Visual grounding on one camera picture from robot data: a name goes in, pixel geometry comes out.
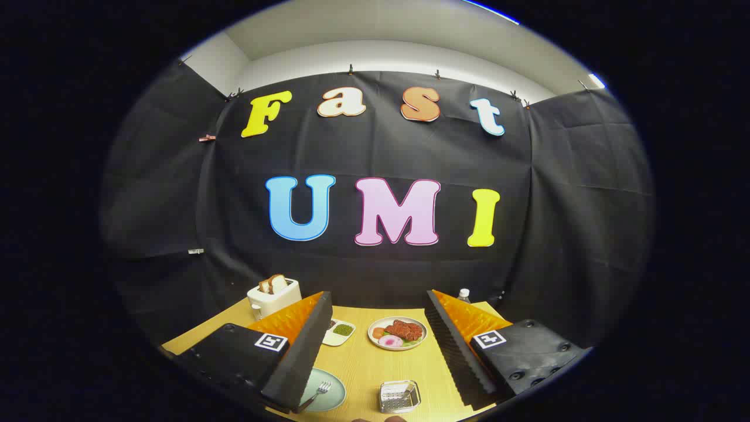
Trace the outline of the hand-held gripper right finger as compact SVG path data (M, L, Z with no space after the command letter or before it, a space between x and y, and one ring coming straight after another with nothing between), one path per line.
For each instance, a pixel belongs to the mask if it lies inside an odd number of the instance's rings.
M480 409L521 400L589 353L540 321L511 323L436 290L424 314L464 404Z

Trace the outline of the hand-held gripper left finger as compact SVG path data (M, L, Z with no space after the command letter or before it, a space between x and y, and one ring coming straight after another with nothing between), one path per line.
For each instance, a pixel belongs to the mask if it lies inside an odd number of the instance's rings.
M332 311L330 292L321 291L257 323L222 324L176 364L255 413L289 413L302 403Z

